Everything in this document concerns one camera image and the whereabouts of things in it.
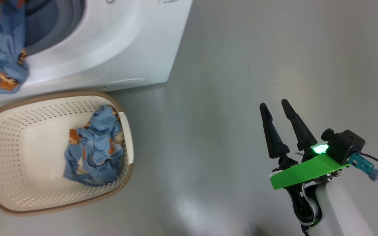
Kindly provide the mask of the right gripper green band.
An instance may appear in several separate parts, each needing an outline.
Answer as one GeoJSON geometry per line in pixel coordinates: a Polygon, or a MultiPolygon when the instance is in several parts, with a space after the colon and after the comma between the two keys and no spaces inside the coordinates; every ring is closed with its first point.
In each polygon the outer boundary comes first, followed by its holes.
{"type": "MultiPolygon", "coordinates": [[[[278,170],[269,174],[269,178],[274,190],[289,187],[295,184],[308,182],[315,178],[334,173],[350,164],[340,165],[326,154],[329,147],[327,144],[315,146],[318,142],[309,128],[295,112],[287,99],[282,100],[282,107],[285,116],[290,120],[294,133],[297,138],[297,148],[299,151],[310,149],[317,152],[317,156],[286,170],[278,170]]],[[[263,122],[264,136],[267,150],[271,159],[287,157],[289,148],[282,142],[274,124],[273,117],[265,103],[260,104],[261,117],[263,122]]]]}

